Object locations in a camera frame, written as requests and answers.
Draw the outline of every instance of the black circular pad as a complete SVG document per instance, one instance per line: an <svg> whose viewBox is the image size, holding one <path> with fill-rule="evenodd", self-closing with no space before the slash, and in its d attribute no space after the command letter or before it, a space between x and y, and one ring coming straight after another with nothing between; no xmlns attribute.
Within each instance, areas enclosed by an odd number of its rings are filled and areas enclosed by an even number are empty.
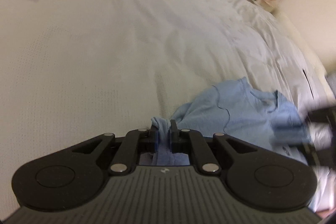
<svg viewBox="0 0 336 224"><path fill-rule="evenodd" d="M75 172L66 166L55 165L43 168L36 175L36 180L42 186L58 188L73 181Z"/></svg>
<svg viewBox="0 0 336 224"><path fill-rule="evenodd" d="M90 154L57 153L21 166L12 179L20 205L39 211L76 207L101 189L104 175Z"/></svg>
<svg viewBox="0 0 336 224"><path fill-rule="evenodd" d="M267 165L254 173L256 180L268 187L284 187L293 181L293 173L285 167Z"/></svg>
<svg viewBox="0 0 336 224"><path fill-rule="evenodd" d="M283 212L307 206L317 181L310 167L262 149L237 155L226 184L249 206Z"/></svg>

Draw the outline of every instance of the ribbed gray surface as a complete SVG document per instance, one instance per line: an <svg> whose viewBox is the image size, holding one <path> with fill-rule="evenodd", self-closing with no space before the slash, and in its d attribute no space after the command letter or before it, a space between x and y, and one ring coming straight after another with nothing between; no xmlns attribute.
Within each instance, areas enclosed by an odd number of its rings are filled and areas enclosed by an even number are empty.
<svg viewBox="0 0 336 224"><path fill-rule="evenodd" d="M315 224L304 208L289 213L260 212L230 196L216 177L197 174L192 166L139 166L125 177L112 177L89 203L58 213L19 209L6 224L237 223Z"/></svg>

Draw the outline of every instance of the white bed sheet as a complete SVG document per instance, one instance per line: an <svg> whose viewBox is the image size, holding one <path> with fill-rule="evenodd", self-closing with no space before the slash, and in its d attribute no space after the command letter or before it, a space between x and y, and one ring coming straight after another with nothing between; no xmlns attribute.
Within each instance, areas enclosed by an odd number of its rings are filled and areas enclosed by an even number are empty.
<svg viewBox="0 0 336 224"><path fill-rule="evenodd" d="M0 12L1 219L18 207L20 165L148 127L211 84L246 76L302 115L326 97L272 15L245 0L0 0Z"/></svg>

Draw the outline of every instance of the blue shirt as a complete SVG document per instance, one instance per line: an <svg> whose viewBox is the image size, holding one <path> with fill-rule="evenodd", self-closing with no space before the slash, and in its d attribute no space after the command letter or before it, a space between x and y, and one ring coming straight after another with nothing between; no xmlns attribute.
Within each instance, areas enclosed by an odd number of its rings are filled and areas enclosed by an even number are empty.
<svg viewBox="0 0 336 224"><path fill-rule="evenodd" d="M228 80L202 92L172 116L179 129L200 131L205 137L221 132L306 164L303 155L288 144L309 142L295 106L278 91L253 89L246 78ZM154 117L159 149L153 165L188 165L185 154L170 152L169 120Z"/></svg>

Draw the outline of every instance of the bed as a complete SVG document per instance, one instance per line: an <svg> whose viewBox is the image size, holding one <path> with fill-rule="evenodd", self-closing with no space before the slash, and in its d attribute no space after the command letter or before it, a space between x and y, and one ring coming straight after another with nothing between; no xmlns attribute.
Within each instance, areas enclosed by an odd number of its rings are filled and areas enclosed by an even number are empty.
<svg viewBox="0 0 336 224"><path fill-rule="evenodd" d="M334 100L285 17L287 33L245 0L0 0L0 11L1 219L18 207L22 164L149 127L214 83L246 76L302 116Z"/></svg>

